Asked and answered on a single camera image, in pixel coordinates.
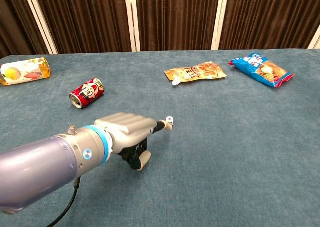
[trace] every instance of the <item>gray robotic hand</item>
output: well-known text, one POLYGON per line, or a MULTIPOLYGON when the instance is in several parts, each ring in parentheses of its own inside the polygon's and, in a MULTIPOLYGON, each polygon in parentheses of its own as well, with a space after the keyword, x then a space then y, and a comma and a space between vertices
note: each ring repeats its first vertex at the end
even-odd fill
POLYGON ((147 137, 162 129, 155 121, 131 113, 97 119, 94 125, 58 134, 0 154, 0 210, 16 213, 107 162, 122 156, 132 169, 142 170, 150 159, 147 137))

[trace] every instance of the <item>bottle label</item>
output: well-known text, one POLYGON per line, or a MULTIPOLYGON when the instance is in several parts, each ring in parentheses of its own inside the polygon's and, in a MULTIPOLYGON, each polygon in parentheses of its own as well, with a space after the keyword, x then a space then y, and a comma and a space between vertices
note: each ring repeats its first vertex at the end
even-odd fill
POLYGON ((8 85, 41 80, 44 78, 44 75, 39 66, 42 65, 45 60, 45 58, 34 58, 19 62, 5 63, 2 65, 0 71, 8 85))

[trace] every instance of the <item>juice bottle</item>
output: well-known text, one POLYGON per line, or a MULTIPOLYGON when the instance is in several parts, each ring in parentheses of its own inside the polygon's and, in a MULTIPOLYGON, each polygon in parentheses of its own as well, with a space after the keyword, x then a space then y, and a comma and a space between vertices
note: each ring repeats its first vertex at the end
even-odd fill
POLYGON ((0 83, 4 86, 47 79, 50 74, 50 66, 45 58, 0 65, 0 83))

